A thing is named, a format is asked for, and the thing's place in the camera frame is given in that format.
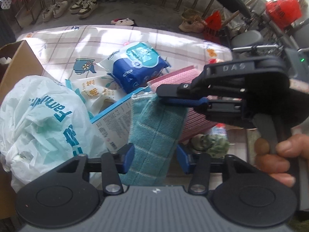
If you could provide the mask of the person's right hand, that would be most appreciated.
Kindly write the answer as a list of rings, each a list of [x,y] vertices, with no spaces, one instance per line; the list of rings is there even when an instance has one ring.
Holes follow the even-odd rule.
[[[292,187],[296,179],[288,174],[290,162],[288,158],[303,158],[308,162],[309,145],[308,136],[305,134],[296,134],[289,139],[276,145],[276,153],[270,154],[270,145],[263,138],[258,138],[254,144],[255,166],[269,174],[271,177],[282,184]]]

